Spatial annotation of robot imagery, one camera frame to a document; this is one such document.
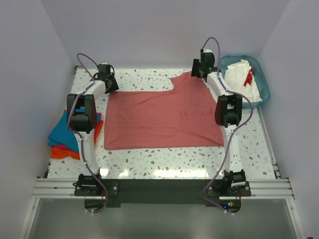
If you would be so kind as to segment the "salmon pink t shirt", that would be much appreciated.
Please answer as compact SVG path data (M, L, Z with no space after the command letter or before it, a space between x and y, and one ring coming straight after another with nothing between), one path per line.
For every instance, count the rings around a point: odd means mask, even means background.
M105 114L107 150L223 146L216 102L190 72L171 78L168 91L114 92Z

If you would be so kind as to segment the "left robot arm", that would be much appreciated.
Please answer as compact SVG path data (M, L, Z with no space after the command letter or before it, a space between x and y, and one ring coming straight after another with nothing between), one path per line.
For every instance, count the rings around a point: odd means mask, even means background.
M99 64L97 74L89 84L76 94L67 96L67 129L76 138L84 176L92 179L86 183L91 195L103 191L103 183L98 179L100 168L95 155L94 134L97 126L96 100L119 89L115 79L115 69L110 64Z

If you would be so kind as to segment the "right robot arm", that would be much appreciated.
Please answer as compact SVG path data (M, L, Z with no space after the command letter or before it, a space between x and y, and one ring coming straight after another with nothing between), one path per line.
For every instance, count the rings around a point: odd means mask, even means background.
M211 50L201 49L200 58L193 60L191 75L202 78L217 96L215 122L221 128L225 159L222 190L232 196L246 183L241 163L237 129L242 119L242 97L233 93L220 78L219 69L214 66L215 57Z

